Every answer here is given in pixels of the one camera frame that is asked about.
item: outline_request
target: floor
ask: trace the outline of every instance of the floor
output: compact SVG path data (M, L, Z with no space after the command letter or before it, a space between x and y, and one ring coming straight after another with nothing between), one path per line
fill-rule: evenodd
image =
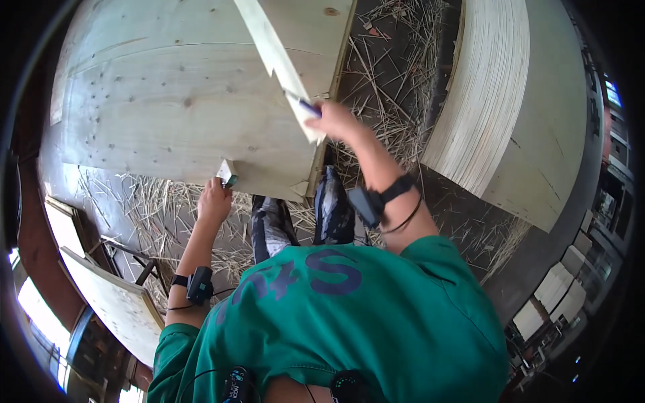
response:
M436 119L439 106L445 95L441 88L445 87L445 82L449 78L452 63L452 41L457 34L456 24L459 20L460 2L450 1L450 3L457 6L448 9L444 15L439 70L432 80L431 103L433 108L431 113L426 116L428 125L431 125ZM378 0L360 0L356 14L362 15L378 4L380 4ZM386 19L377 21L375 26L392 39L385 41L367 38L364 45L369 48L373 59L388 53L388 59L391 59L392 63L389 65L379 63L374 66L373 71L375 75L381 73L377 78L377 83L383 84L382 89L395 98L400 81L393 79L398 75L397 71L404 68L402 57L405 57L406 52L409 52L406 49L408 32L405 26L390 24ZM363 22L357 17L352 27L352 36L361 38L359 44L361 46L364 37L360 35L365 33ZM350 56L348 62L350 70L359 69L357 66L359 61L355 56ZM352 93L355 80L356 77L353 74L343 76L339 100ZM393 80L392 83L386 86L385 83L391 80ZM364 91L372 90L369 87L365 86ZM369 95L366 95L364 91L355 92L345 100L345 103L351 106L356 102L356 99L366 99ZM398 101L401 102L402 108L411 107L412 102L409 99L398 99ZM56 199L85 211L88 221L95 225L98 233L115 238L129 248L138 250L139 242L135 228L130 219L126 217L123 205L116 200L118 198L123 200L129 196L128 179L122 179L115 172L61 163L55 144L58 130L60 130L59 125L49 127L48 124L44 130L39 159L41 184L44 190ZM548 269L561 258L564 250L573 242L584 211L591 206L593 200L600 169L601 149L600 139L588 134L580 172L573 191L551 233L547 234L537 228L532 228L503 270L484 283L483 287L491 297L502 323L510 320L521 308L537 289ZM513 217L474 197L448 179L420 164L417 164L416 172L420 173L419 187L422 188L426 203L441 229L441 235L453 240L475 276L482 279L495 249L501 243L503 238L501 235L507 230ZM476 242L478 245L473 246L475 240L482 240L491 232L489 242ZM184 234L180 242L186 241L187 234ZM115 259L123 277L133 282L142 267L122 253L116 255ZM230 282L224 275L221 275L214 280L214 285L217 292L228 288Z

